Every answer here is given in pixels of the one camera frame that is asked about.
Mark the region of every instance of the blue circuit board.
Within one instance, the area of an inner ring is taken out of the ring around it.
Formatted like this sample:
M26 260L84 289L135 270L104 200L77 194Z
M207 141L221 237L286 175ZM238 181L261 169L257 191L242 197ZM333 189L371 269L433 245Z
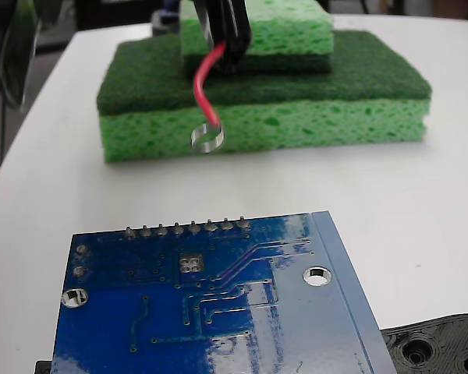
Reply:
M328 213L74 235L74 290L56 374L395 372Z

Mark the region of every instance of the red wire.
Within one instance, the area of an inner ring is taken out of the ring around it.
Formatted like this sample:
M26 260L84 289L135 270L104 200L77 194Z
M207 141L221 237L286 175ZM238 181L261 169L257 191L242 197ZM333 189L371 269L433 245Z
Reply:
M218 117L214 108L211 106L210 101L206 98L203 90L203 84L206 80L208 73L217 61L224 55L226 43L223 41L217 45L201 62L200 68L194 76L194 96L196 102L203 111L210 125L220 127L220 117Z

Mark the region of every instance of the green sponge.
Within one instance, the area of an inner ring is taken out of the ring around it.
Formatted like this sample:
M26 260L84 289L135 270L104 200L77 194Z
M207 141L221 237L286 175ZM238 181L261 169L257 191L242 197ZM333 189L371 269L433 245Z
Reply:
M182 0L180 35L184 67L197 70L208 53L191 0ZM315 0L249 0L253 41L239 72L329 72L333 21Z
M374 35L336 31L333 73L215 77L223 152L421 140L431 88ZM97 105L106 161L194 154L204 122L176 35L121 44Z

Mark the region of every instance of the white table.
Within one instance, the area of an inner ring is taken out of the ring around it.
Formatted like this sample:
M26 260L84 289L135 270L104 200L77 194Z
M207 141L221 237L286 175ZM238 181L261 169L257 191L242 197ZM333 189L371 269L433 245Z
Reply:
M337 16L434 89L422 143L104 164L95 97L126 26L78 33L0 170L0 372L50 359L72 234L330 210L380 328L468 312L468 22Z

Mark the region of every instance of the silver mounting hole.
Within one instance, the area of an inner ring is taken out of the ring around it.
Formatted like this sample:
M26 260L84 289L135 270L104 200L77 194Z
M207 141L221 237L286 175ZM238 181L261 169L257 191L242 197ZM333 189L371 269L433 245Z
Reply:
M324 267L311 267L303 273L303 280L311 286L325 286L331 282L331 271Z
M87 304L88 292L82 288L73 288L68 291L64 291L61 296L61 304L66 308L74 309L79 308Z

